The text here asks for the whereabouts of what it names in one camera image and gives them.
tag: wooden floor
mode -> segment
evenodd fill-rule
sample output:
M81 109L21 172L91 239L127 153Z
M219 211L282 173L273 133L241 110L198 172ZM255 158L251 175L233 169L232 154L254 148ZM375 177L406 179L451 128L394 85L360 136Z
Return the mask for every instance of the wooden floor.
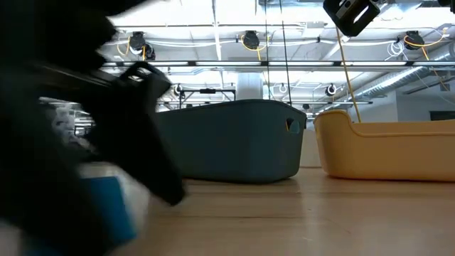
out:
M455 184L349 181L320 169L266 186L188 181L115 255L455 255Z

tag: ceiling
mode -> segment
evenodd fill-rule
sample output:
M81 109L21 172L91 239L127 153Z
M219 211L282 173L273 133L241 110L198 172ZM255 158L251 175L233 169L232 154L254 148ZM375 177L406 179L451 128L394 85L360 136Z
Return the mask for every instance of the ceiling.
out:
M382 13L357 37L343 39L346 60L410 60L422 57L420 50L401 50L397 56L391 55L393 41L401 40L406 31L416 30L425 43L438 41L447 28L441 43L428 47L431 51L451 42L455 29L452 27L454 15L447 8L410 8L402 11L398 4L380 5ZM282 12L277 6L266 10L256 1L216 0L215 15L212 0L170 0L145 3L128 12L110 17L119 31L113 41L102 46L100 52L110 61L141 60L139 55L129 53L127 40L133 31L145 32L146 40L156 52L156 60L340 60L335 26L323 10L321 3L286 5ZM256 31L266 46L259 52L248 50L241 44L245 31ZM242 67L202 70L194 75L196 68L161 68L168 72L173 83L183 87L229 87L235 86L237 74L251 72ZM118 73L118 68L103 68L110 73ZM255 71L264 74L264 84L271 87L271 93L282 97L279 86L288 84L286 70ZM387 70L350 71L354 89L364 85ZM293 100L324 100L325 87L334 84L346 86L343 70L289 71L289 84Z

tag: dark gray basket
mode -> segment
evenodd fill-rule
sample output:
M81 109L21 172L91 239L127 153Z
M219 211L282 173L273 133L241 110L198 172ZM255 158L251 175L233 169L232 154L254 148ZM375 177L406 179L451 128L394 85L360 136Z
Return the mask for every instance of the dark gray basket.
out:
M187 178L271 183L299 170L306 115L282 102L238 100L157 114Z

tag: yellow plastic tub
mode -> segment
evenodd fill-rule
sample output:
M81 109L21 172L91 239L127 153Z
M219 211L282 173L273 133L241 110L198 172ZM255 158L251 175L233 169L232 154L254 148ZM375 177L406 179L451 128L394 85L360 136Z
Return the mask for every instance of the yellow plastic tub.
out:
M314 126L321 165L331 176L455 181L455 120L353 124L334 110Z

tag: yellow basket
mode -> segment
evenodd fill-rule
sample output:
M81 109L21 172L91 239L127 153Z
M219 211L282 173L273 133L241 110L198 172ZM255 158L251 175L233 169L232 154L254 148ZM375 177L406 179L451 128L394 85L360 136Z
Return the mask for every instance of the yellow basket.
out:
M314 126L321 165L331 176L455 181L455 120L354 124L334 110Z

